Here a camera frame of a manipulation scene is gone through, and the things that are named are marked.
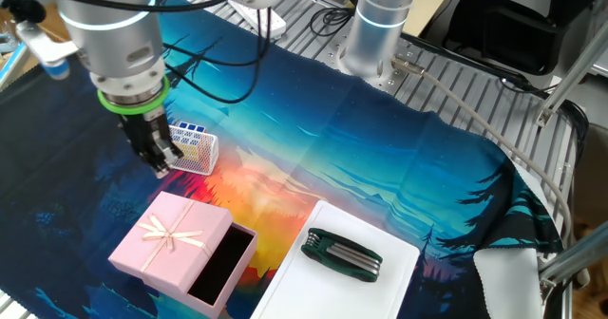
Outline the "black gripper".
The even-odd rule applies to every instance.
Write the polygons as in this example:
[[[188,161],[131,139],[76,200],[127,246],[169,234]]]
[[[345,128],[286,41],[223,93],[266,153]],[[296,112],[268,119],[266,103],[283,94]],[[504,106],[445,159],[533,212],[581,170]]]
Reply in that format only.
[[[134,153],[152,169],[156,178],[166,177],[169,173],[167,163],[175,163],[183,153],[170,138],[165,112],[120,115],[119,119]]]

